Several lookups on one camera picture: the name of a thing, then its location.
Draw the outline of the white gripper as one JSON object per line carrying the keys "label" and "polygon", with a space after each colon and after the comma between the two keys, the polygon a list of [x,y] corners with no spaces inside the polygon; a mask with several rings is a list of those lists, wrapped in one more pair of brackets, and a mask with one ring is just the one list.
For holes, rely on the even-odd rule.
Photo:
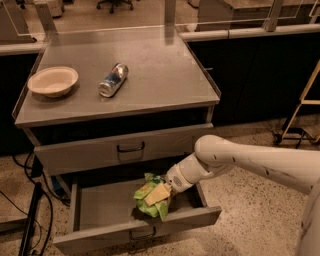
{"label": "white gripper", "polygon": [[[182,193],[191,188],[196,182],[197,176],[191,165],[175,164],[165,175],[165,181],[176,193]],[[167,183],[159,183],[145,198],[144,202],[151,206],[168,198],[171,194],[171,187]]]}

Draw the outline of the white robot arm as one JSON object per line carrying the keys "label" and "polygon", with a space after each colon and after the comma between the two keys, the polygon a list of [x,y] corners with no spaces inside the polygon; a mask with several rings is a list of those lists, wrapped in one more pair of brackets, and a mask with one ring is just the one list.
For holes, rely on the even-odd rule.
{"label": "white robot arm", "polygon": [[165,182],[151,190],[144,202],[148,206],[154,205],[233,167],[308,195],[295,256],[320,256],[319,151],[244,145],[216,135],[205,135],[196,141],[191,155],[168,170]]}

